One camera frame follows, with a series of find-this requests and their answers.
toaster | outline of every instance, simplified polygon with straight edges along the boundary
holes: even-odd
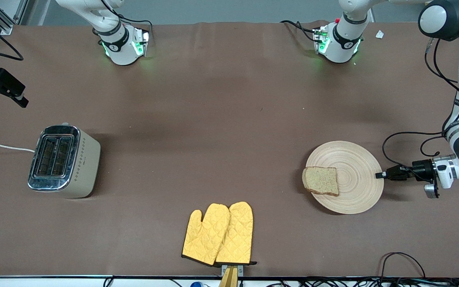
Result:
[[[67,123],[47,127],[37,142],[27,185],[40,193],[83,198],[93,190],[100,143]]]

oven mitt thumb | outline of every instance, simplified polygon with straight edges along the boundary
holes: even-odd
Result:
[[[217,265],[254,265],[251,263],[253,241],[253,210],[247,202],[229,207],[231,214],[226,236],[217,254]]]
[[[216,203],[208,207],[203,219],[200,210],[193,211],[187,225],[182,257],[212,266],[228,230],[229,216],[228,207]]]

white power cord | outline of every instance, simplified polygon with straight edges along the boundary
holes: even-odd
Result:
[[[7,145],[0,145],[0,147],[3,147],[3,148],[5,148],[5,149],[15,149],[15,150],[18,150],[18,151],[26,151],[26,152],[35,153],[35,151],[32,150],[32,149],[22,149],[22,148],[20,148],[20,147],[9,147],[9,146],[7,146]]]

brown table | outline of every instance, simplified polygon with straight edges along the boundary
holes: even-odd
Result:
[[[370,24],[360,52],[333,64],[291,28],[158,26],[151,58],[118,67],[91,27],[16,27],[25,60],[0,67],[26,84],[29,106],[0,96],[0,143],[33,148],[69,122],[102,157],[93,195],[67,200],[28,189],[31,153],[0,149],[0,274],[219,274],[180,257],[189,214],[247,201],[259,263],[246,275],[376,275],[385,253],[403,251],[428,276],[459,277],[459,181],[438,200],[421,183],[386,182],[375,207],[339,216],[300,178],[325,142],[355,142],[387,168],[386,136],[440,129],[454,90],[424,66],[427,38],[412,23]],[[458,45],[439,49],[448,77]],[[390,156],[422,159],[422,139],[391,140]],[[427,149],[449,152],[444,140]],[[419,276],[401,258],[387,270]]]

quilted fabric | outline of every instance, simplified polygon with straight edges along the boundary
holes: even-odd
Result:
[[[217,254],[217,263],[249,264],[253,241],[253,210],[247,202],[238,202],[229,208],[228,230]]]
[[[230,211],[222,204],[211,204],[202,220],[195,210],[189,218],[182,256],[212,266],[230,223]]]

